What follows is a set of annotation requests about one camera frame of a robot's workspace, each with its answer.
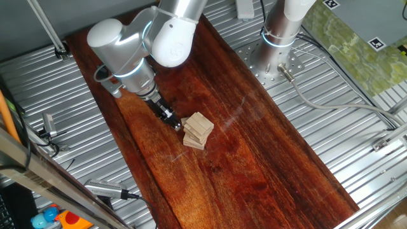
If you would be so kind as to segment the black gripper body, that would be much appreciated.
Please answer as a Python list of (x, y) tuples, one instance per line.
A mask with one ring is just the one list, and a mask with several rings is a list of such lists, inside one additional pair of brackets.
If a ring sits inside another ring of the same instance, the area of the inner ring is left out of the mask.
[(159, 119), (168, 120), (172, 116), (172, 110), (160, 94), (155, 94), (146, 103)]

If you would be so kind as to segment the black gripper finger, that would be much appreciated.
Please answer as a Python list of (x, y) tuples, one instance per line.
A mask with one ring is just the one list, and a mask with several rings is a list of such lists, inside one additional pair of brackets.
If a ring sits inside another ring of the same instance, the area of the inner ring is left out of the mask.
[(180, 130), (182, 127), (182, 123), (180, 121), (180, 119), (176, 116), (176, 113), (173, 111), (171, 112), (171, 116), (170, 116), (170, 126), (174, 129), (174, 130)]
[(175, 131), (179, 131), (179, 120), (177, 118), (167, 118), (164, 119), (163, 122), (173, 128)]

